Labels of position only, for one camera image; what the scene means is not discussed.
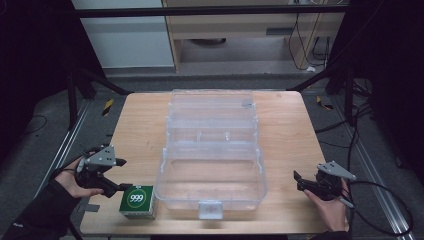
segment green box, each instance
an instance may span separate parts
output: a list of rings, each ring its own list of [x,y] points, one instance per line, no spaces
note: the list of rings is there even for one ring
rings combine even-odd
[[[157,202],[153,186],[132,186],[124,192],[119,212],[127,218],[155,219]]]

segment black pole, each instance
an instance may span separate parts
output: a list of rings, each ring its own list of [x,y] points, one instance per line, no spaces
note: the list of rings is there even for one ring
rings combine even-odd
[[[236,14],[285,14],[285,13],[338,13],[364,11],[363,6],[347,4],[326,5],[256,5],[256,6],[207,6],[164,7],[125,9],[83,9],[75,11],[49,11],[47,14],[78,18],[152,17],[189,15],[236,15]]]

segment clear plastic box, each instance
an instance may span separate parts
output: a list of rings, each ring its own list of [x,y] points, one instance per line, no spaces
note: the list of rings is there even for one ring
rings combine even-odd
[[[166,134],[155,194],[167,208],[221,219],[224,210],[254,210],[265,197],[250,91],[174,91]]]

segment white cabinet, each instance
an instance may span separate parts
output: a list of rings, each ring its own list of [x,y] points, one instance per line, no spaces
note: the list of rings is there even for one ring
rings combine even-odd
[[[162,7],[161,0],[72,2],[76,9]],[[174,67],[164,17],[82,18],[81,21],[105,70]]]

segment black wire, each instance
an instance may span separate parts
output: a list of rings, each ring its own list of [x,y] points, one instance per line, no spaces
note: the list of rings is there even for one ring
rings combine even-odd
[[[362,96],[365,97],[371,97],[371,91],[368,89],[368,85],[365,81],[365,87],[363,87],[361,84],[357,83],[355,80],[353,81],[353,86],[356,87],[356,89],[360,92]]]
[[[324,63],[322,63],[322,64],[315,64],[315,63],[311,63],[310,61],[309,61],[309,59],[308,59],[308,56],[306,56],[306,49],[305,49],[305,45],[303,44],[303,40],[302,40],[302,37],[300,36],[300,31],[299,31],[299,13],[297,13],[296,14],[296,21],[295,21],[295,23],[294,23],[294,26],[293,26],[293,31],[292,31],[292,33],[290,34],[290,37],[289,37],[289,52],[290,52],[290,55],[291,55],[291,57],[292,57],[292,59],[293,59],[293,62],[294,62],[294,65],[296,66],[296,68],[298,69],[298,70],[306,70],[307,68],[301,68],[301,67],[299,67],[299,66],[297,66],[297,64],[296,64],[296,61],[294,61],[294,55],[293,55],[293,52],[291,51],[291,38],[292,38],[292,36],[293,36],[293,34],[294,34],[294,31],[295,30],[297,30],[297,35],[299,36],[299,41],[300,41],[300,45],[302,46],[302,50],[303,50],[303,56],[304,56],[304,58],[306,59],[306,61],[312,66],[312,67],[318,67],[318,66],[323,66],[324,65]]]
[[[381,233],[384,233],[384,234],[386,234],[386,235],[390,235],[390,236],[393,236],[393,237],[400,237],[400,236],[404,236],[404,235],[406,235],[406,234],[409,234],[411,231],[412,231],[412,229],[413,229],[413,227],[414,227],[414,217],[413,217],[413,215],[412,215],[412,212],[411,212],[411,210],[408,208],[408,206],[406,205],[406,203],[399,197],[399,195],[397,195],[396,193],[394,193],[392,190],[390,190],[389,188],[387,188],[387,187],[385,187],[385,186],[383,186],[383,185],[381,185],[381,184],[378,184],[378,183],[374,183],[374,182],[369,182],[369,181],[355,181],[355,182],[350,182],[349,184],[348,184],[348,186],[351,186],[351,185],[373,185],[373,186],[376,186],[376,187],[379,187],[379,188],[381,188],[381,189],[384,189],[385,191],[387,191],[387,192],[389,192],[391,195],[392,195],[392,197],[394,197],[403,207],[404,207],[404,209],[405,209],[405,211],[407,212],[407,214],[408,214],[408,217],[409,217],[409,222],[408,222],[408,229],[407,230],[405,230],[404,232],[401,232],[401,233],[394,233],[394,232],[389,232],[389,231],[386,231],[386,230],[384,230],[384,229],[382,229],[382,228],[379,228],[376,224],[373,224],[373,223],[371,223],[369,220],[367,220],[356,208],[355,209],[352,209],[352,212],[351,212],[351,214],[352,215],[355,215],[355,214],[358,214],[358,216],[365,222],[365,223],[367,223],[369,226],[371,226],[372,228],[374,228],[375,230],[377,230],[377,231],[379,231],[379,232],[381,232]]]
[[[320,61],[324,61],[324,62],[326,62],[326,61],[327,61],[327,59],[328,59],[329,48],[330,48],[330,37],[327,37],[327,43],[326,43],[326,46],[325,46],[325,51],[324,51],[324,53],[315,53],[315,49],[316,49],[316,46],[317,46],[317,43],[318,43],[319,39],[320,39],[320,37],[317,37],[317,38],[316,38],[316,40],[315,40],[314,46],[313,46],[313,48],[312,48],[312,56],[313,56],[316,60],[320,60]]]
[[[364,103],[363,105],[361,105],[360,107],[358,107],[356,114],[353,116],[353,134],[352,134],[352,139],[350,141],[349,144],[349,151],[348,151],[348,155],[347,155],[347,171],[350,172],[350,163],[351,163],[351,156],[352,156],[352,150],[353,150],[353,146],[358,142],[359,140],[359,133],[358,133],[358,119],[361,116],[364,116],[368,113],[371,113],[371,111],[365,112],[365,110],[370,109],[370,106],[367,106],[366,108],[361,110],[361,107],[364,105],[367,105],[368,103]]]
[[[32,131],[24,132],[24,134],[31,134],[31,133],[38,132],[38,131],[40,131],[40,130],[44,127],[44,126],[46,126],[46,124],[47,124],[47,118],[46,118],[45,116],[43,116],[43,115],[34,115],[34,116],[32,116],[32,118],[36,118],[36,117],[41,117],[41,118],[43,118],[43,119],[44,119],[44,123],[41,125],[41,127],[37,128],[37,129],[35,129],[35,130],[32,130]]]
[[[357,117],[358,118],[360,118],[360,117],[362,117],[362,116],[364,116],[364,115],[366,115],[366,114],[368,114],[368,113],[370,113],[370,112],[362,112],[362,111],[360,111],[358,114],[357,114]],[[322,132],[326,132],[326,131],[329,131],[329,130],[331,130],[331,129],[334,129],[334,128],[336,128],[336,127],[339,127],[339,126],[341,126],[341,125],[343,125],[344,123],[346,123],[347,122],[347,120],[343,120],[343,121],[341,121],[341,122],[338,122],[338,123],[334,123],[334,124],[332,124],[332,125],[330,125],[330,126],[327,126],[327,127],[324,127],[324,128],[321,128],[321,129],[317,129],[317,130],[315,130],[315,133],[322,133]]]
[[[358,138],[356,138],[356,136],[357,136],[357,129],[358,129],[357,128],[358,127],[358,125],[357,125],[358,119],[360,118],[360,116],[363,116],[363,115],[367,114],[367,113],[364,113],[364,114],[361,115],[361,112],[362,111],[365,111],[368,108],[369,108],[369,106],[367,108],[365,108],[365,109],[360,110],[361,107],[359,107],[357,109],[357,113],[354,115],[354,126],[353,126],[354,127],[354,132],[353,132],[353,135],[352,135],[352,139],[350,141],[350,144],[349,144],[349,150],[348,150],[348,156],[347,156],[347,171],[349,171],[349,172],[350,172],[350,163],[351,163],[352,149],[353,149],[353,146],[356,144],[356,142],[359,140],[359,134],[358,134]],[[350,202],[355,206],[355,201],[354,201],[353,195],[352,195],[351,181],[350,180],[347,180],[347,187],[348,187],[348,194],[349,194]],[[353,238],[353,221],[354,220],[355,220],[355,212],[354,211],[351,211],[350,212],[350,219],[349,219],[349,224],[350,224],[350,227],[349,227],[349,236],[350,236],[350,238]]]
[[[330,145],[330,146],[333,146],[333,147],[349,148],[348,146],[340,146],[340,145],[336,145],[336,144],[332,144],[332,143],[328,143],[328,142],[324,142],[324,141],[318,141],[318,142],[323,143],[323,144],[327,144],[327,145]]]

